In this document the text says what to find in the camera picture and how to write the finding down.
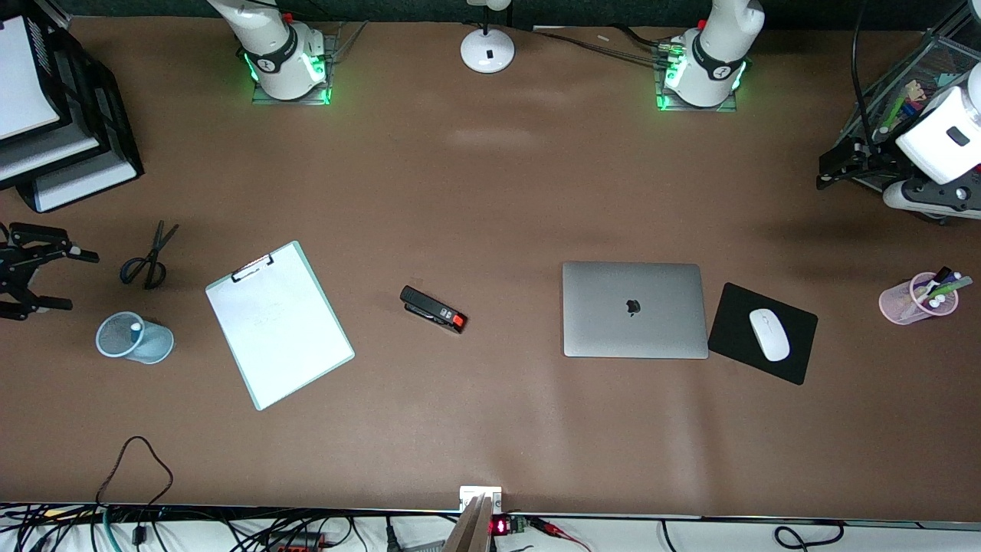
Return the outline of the mint clipboard with paper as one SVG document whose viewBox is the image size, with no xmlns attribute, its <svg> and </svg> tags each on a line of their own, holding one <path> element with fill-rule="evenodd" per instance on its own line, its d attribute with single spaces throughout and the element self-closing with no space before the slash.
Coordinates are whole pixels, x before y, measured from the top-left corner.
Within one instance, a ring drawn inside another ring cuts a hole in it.
<svg viewBox="0 0 981 552">
<path fill-rule="evenodd" d="M 298 241 L 239 267 L 205 294 L 257 411 L 356 356 Z"/>
</svg>

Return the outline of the white round lamp base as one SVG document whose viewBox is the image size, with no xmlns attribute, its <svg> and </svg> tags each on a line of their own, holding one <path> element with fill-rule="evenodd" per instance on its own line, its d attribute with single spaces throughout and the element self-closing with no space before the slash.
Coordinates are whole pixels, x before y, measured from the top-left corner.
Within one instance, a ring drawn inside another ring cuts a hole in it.
<svg viewBox="0 0 981 552">
<path fill-rule="evenodd" d="M 481 8 L 483 18 L 477 29 L 467 34 L 460 45 L 460 56 L 469 69 L 480 74 L 494 74 L 508 67 L 515 57 L 513 39 L 491 25 L 491 12 L 507 12 L 513 0 L 466 0 L 469 6 Z"/>
</svg>

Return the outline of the orange power strip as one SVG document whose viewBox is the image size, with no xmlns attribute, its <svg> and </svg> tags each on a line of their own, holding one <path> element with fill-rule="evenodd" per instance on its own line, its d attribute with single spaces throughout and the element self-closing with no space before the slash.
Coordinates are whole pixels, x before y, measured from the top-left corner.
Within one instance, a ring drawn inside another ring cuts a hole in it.
<svg viewBox="0 0 981 552">
<path fill-rule="evenodd" d="M 333 548 L 336 543 L 329 542 L 325 532 L 315 531 L 273 531 L 264 543 L 265 552 L 321 552 Z"/>
</svg>

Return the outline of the light blue mesh cup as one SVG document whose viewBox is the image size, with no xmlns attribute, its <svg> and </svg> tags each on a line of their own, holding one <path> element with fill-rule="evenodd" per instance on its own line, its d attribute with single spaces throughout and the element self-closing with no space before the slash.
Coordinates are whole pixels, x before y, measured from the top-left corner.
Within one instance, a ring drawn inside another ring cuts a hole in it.
<svg viewBox="0 0 981 552">
<path fill-rule="evenodd" d="M 145 324 L 143 342 L 130 348 L 130 325 L 136 322 Z M 125 359 L 142 363 L 144 366 L 161 363 L 174 348 L 174 334 L 167 327 L 142 318 L 132 311 L 117 312 L 101 323 L 95 335 L 95 346 L 99 353 L 109 359 Z"/>
</svg>

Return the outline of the light green pen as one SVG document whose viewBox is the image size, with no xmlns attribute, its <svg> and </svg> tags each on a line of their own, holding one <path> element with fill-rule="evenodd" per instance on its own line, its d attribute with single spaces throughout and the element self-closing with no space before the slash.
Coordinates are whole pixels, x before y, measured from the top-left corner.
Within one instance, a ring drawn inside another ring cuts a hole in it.
<svg viewBox="0 0 981 552">
<path fill-rule="evenodd" d="M 954 281 L 950 285 L 933 287 L 933 289 L 929 290 L 928 293 L 922 294 L 922 296 L 918 298 L 918 301 L 919 303 L 923 303 L 923 301 L 934 300 L 936 297 L 952 294 L 953 292 L 956 292 L 956 290 L 970 284 L 972 284 L 972 279 L 970 277 L 963 277 L 957 281 Z"/>
</svg>

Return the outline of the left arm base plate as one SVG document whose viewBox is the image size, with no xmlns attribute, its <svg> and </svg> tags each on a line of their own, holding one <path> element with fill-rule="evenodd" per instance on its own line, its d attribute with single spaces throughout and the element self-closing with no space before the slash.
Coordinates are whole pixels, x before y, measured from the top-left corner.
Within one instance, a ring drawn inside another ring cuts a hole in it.
<svg viewBox="0 0 981 552">
<path fill-rule="evenodd" d="M 735 88 L 730 91 L 722 104 L 702 107 L 688 104 L 677 94 L 676 90 L 667 87 L 667 85 L 675 84 L 679 80 L 680 74 L 686 67 L 687 61 L 684 59 L 684 46 L 681 42 L 661 43 L 658 48 L 652 49 L 652 53 L 653 73 L 655 73 L 655 100 L 660 111 L 732 113 L 738 108 Z"/>
</svg>

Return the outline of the black mouse pad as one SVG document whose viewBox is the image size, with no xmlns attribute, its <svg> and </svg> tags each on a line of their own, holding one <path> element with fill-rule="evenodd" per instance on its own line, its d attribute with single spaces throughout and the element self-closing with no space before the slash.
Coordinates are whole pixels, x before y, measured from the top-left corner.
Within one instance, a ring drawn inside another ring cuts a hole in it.
<svg viewBox="0 0 981 552">
<path fill-rule="evenodd" d="M 789 338 L 788 359 L 768 361 L 761 353 L 749 322 L 750 311 L 757 308 L 767 308 L 778 315 Z M 708 346 L 711 352 L 727 359 L 800 386 L 805 383 L 817 325 L 819 318 L 812 312 L 728 282 L 722 290 Z"/>
</svg>

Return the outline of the small white box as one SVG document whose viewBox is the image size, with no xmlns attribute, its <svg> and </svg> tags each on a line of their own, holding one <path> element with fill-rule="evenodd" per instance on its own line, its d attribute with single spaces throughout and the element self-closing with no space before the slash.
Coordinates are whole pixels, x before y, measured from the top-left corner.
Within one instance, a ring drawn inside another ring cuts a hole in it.
<svg viewBox="0 0 981 552">
<path fill-rule="evenodd" d="M 491 509 L 493 509 L 493 514 L 502 513 L 502 488 L 501 486 L 481 486 L 481 485 L 464 485 L 459 488 L 459 507 L 458 510 L 462 513 L 466 509 L 470 500 L 477 496 L 484 496 L 490 499 Z"/>
</svg>

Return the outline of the pink translucent pen cup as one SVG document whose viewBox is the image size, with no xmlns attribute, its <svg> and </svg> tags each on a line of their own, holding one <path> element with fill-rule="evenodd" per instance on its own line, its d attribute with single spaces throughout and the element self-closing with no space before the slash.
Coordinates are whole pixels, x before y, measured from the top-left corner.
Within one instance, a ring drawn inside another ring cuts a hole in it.
<svg viewBox="0 0 981 552">
<path fill-rule="evenodd" d="M 951 315 L 960 303 L 959 293 L 956 291 L 945 294 L 943 301 L 940 301 L 940 296 L 918 300 L 924 293 L 922 288 L 925 288 L 934 276 L 934 272 L 921 272 L 880 294 L 878 305 L 883 317 L 894 324 L 904 326 Z"/>
</svg>

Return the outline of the white computer mouse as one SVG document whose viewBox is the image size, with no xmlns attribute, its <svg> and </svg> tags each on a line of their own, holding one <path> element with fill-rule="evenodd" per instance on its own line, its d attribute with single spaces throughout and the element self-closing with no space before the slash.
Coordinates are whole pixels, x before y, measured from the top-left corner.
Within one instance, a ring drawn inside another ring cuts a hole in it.
<svg viewBox="0 0 981 552">
<path fill-rule="evenodd" d="M 768 361 L 788 359 L 791 353 L 789 338 L 778 315 L 767 308 L 757 308 L 750 311 L 747 317 L 765 359 Z"/>
</svg>

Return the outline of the black stapler with red tip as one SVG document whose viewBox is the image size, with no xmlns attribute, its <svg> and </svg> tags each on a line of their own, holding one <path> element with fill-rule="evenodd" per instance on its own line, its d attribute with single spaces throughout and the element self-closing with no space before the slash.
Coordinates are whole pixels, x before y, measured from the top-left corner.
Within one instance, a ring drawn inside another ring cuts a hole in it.
<svg viewBox="0 0 981 552">
<path fill-rule="evenodd" d="M 402 289 L 399 298 L 404 310 L 449 329 L 455 334 L 461 334 L 468 322 L 468 318 L 458 310 L 409 285 Z"/>
</svg>

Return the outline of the black paper tray stack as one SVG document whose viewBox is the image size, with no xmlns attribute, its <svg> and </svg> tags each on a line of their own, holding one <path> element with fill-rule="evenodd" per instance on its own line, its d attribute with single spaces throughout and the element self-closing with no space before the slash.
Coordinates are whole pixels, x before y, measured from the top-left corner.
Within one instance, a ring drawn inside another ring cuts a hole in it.
<svg viewBox="0 0 981 552">
<path fill-rule="evenodd" d="M 48 0 L 0 0 L 0 28 L 18 15 L 61 119 L 0 141 L 0 191 L 14 189 L 46 213 L 138 179 L 143 161 L 112 71 L 56 20 Z"/>
</svg>

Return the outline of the green marker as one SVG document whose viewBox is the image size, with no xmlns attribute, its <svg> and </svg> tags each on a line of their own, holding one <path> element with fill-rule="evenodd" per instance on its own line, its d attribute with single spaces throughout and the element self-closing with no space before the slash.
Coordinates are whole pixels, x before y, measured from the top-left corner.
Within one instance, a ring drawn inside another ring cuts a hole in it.
<svg viewBox="0 0 981 552">
<path fill-rule="evenodd" d="M 890 132 L 897 125 L 897 120 L 900 119 L 900 115 L 903 114 L 904 105 L 907 103 L 908 96 L 903 92 L 898 94 L 897 98 L 894 99 L 892 105 L 887 108 L 885 112 L 885 118 L 883 119 L 879 133 L 883 136 L 889 135 Z"/>
</svg>

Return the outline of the wooden block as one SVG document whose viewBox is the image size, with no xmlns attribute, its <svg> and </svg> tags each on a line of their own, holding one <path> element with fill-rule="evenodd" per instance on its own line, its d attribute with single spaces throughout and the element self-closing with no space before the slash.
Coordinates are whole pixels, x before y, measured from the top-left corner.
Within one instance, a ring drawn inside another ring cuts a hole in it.
<svg viewBox="0 0 981 552">
<path fill-rule="evenodd" d="M 441 552 L 490 552 L 494 504 L 494 493 L 469 498 Z"/>
</svg>

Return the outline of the silver laptop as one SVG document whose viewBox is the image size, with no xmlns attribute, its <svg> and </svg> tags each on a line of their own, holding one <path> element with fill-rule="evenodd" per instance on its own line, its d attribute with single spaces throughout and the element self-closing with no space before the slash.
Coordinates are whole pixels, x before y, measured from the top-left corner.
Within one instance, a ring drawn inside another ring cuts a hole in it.
<svg viewBox="0 0 981 552">
<path fill-rule="evenodd" d="M 707 340 L 697 265 L 563 263 L 565 357 L 704 360 Z"/>
</svg>

